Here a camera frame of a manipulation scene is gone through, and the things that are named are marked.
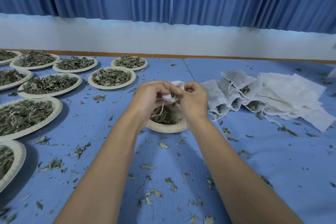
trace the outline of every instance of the paper plate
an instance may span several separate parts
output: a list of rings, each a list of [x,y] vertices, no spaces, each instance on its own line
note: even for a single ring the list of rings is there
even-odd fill
[[[4,188],[14,179],[15,175],[20,171],[23,162],[26,158],[26,148],[25,146],[17,141],[7,141],[2,142],[0,145],[7,146],[14,153],[14,161],[7,174],[0,180],[0,193]]]
[[[95,84],[92,80],[92,74],[94,74],[95,72],[99,71],[100,69],[104,69],[104,70],[108,70],[108,69],[115,69],[115,70],[123,70],[125,72],[130,72],[131,73],[131,79],[126,82],[126,83],[123,83],[123,84],[120,84],[118,86],[102,86],[102,85],[98,85],[98,84]],[[102,90],[114,90],[114,89],[119,89],[119,88],[122,88],[122,87],[125,87],[127,85],[130,85],[132,82],[134,82],[134,80],[136,79],[137,75],[134,73],[134,71],[132,71],[131,69],[129,68],[126,68],[126,67],[104,67],[104,68],[100,68],[94,72],[92,72],[89,76],[89,78],[87,79],[87,81],[89,82],[89,84],[92,86],[92,87],[95,87],[97,89],[102,89]]]
[[[60,76],[65,76],[68,75],[69,77],[76,77],[78,78],[78,81],[71,87],[66,88],[65,90],[61,90],[61,91],[56,91],[53,93],[48,93],[48,94],[28,94],[26,92],[18,92],[18,95],[23,97],[23,98],[47,98],[47,97],[55,97],[55,96],[59,96],[62,94],[65,94],[69,91],[72,91],[73,89],[77,88],[78,86],[80,86],[80,84],[82,83],[83,79],[77,75],[77,74],[71,74],[71,73],[57,73],[57,74],[48,74],[48,75],[44,75],[44,76],[40,76],[40,78],[42,77],[47,77],[49,75],[60,75]],[[22,84],[19,88],[19,90],[23,90],[23,86],[26,85],[27,83],[25,82],[24,84]]]
[[[16,82],[13,82],[13,83],[10,83],[10,84],[6,84],[6,85],[3,85],[3,86],[0,86],[0,91],[1,90],[6,90],[6,89],[10,89],[10,88],[14,88],[16,86],[19,86],[20,84],[23,84],[24,82],[28,81],[30,78],[33,77],[33,73],[29,70],[23,70],[23,69],[17,69],[17,71],[21,74],[24,74],[26,75],[26,77],[22,78],[21,80],[19,81],[16,81]]]
[[[177,132],[181,132],[184,130],[187,130],[187,120],[181,110],[181,107],[179,104],[176,104],[174,108],[174,118],[176,120],[181,119],[181,121],[179,121],[177,124],[174,125],[164,125],[164,124],[160,124],[160,123],[156,123],[152,120],[148,120],[146,127],[157,131],[157,132],[161,132],[161,133],[177,133]]]
[[[18,59],[19,57],[21,57],[23,54],[21,52],[14,52],[17,56],[15,58],[12,58],[12,59],[6,59],[6,60],[3,60],[3,61],[0,61],[0,66],[1,65],[6,65],[6,64],[9,64],[11,63],[13,60],[16,60]]]
[[[114,60],[112,60],[111,62],[111,67],[122,67],[122,66],[116,66],[116,60],[120,60],[121,58],[116,58]],[[140,70],[140,69],[143,69],[145,68],[146,66],[148,65],[148,62],[147,60],[145,60],[145,64],[141,67],[136,67],[136,68],[129,68],[131,69],[132,71],[137,71],[137,70]]]
[[[53,64],[55,64],[56,62],[60,61],[61,58],[56,55],[56,54],[52,54],[52,53],[48,53],[49,55],[53,56],[56,58],[55,61],[51,62],[51,63],[48,63],[48,64],[45,64],[45,65],[42,65],[42,66],[35,66],[35,67],[22,67],[20,66],[20,59],[15,59],[13,60],[9,66],[11,68],[14,68],[14,69],[25,69],[25,70],[37,70],[37,69],[42,69],[42,68],[46,68],[46,67],[50,67],[52,66]]]
[[[89,57],[85,57],[87,59],[93,59],[94,60],[94,63],[93,65],[91,66],[88,66],[88,67],[85,67],[85,68],[81,68],[81,69],[75,69],[75,70],[63,70],[63,69],[60,69],[57,67],[57,63],[58,62],[61,62],[61,60],[57,61],[56,64],[53,64],[52,68],[57,71],[57,72],[60,72],[60,73],[80,73],[80,72],[84,72],[84,71],[87,71],[87,70],[90,70],[92,68],[94,68],[96,65],[98,65],[98,61],[94,58],[89,58]]]
[[[13,101],[4,103],[4,104],[0,105],[0,109],[4,106],[16,104],[16,103],[19,103],[23,100],[26,100],[26,99],[21,98],[21,99],[17,99],[17,100],[13,100]],[[12,134],[9,134],[9,135],[6,135],[6,136],[0,136],[0,142],[13,140],[13,139],[28,135],[28,134],[44,127],[49,122],[51,122],[53,119],[55,119],[57,117],[57,115],[60,114],[60,112],[62,110],[62,107],[63,107],[62,102],[60,100],[58,100],[57,98],[40,98],[40,99],[29,99],[29,100],[35,101],[35,102],[40,102],[40,101],[46,102],[46,101],[49,100],[52,103],[53,112],[46,119],[44,119],[43,121],[41,121],[40,123],[38,123],[34,126],[31,126],[30,128],[26,128],[24,130],[21,130],[19,132],[12,133]]]

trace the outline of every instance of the person's right arm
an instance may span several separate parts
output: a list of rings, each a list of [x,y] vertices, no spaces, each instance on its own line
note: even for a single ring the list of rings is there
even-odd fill
[[[303,223],[235,152],[207,116],[207,93],[187,82],[180,104],[234,224]]]

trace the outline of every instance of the forearm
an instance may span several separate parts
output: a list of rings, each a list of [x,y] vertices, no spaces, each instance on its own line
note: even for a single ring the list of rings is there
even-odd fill
[[[190,122],[190,129],[234,224],[302,223],[208,118]]]
[[[117,223],[140,129],[133,113],[120,117],[54,224]]]

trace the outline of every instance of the white wall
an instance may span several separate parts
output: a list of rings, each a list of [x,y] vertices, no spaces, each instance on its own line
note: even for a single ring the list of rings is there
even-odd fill
[[[336,35],[0,14],[0,48],[336,60]]]

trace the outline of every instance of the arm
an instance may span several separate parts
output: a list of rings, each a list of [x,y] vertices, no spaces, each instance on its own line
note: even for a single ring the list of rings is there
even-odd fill
[[[156,98],[170,92],[181,91],[162,81],[144,83],[138,88],[54,224],[117,223],[137,136],[153,109],[162,106]]]
[[[208,119],[206,91],[196,82],[186,83],[185,88],[182,110],[232,222],[303,223]]]

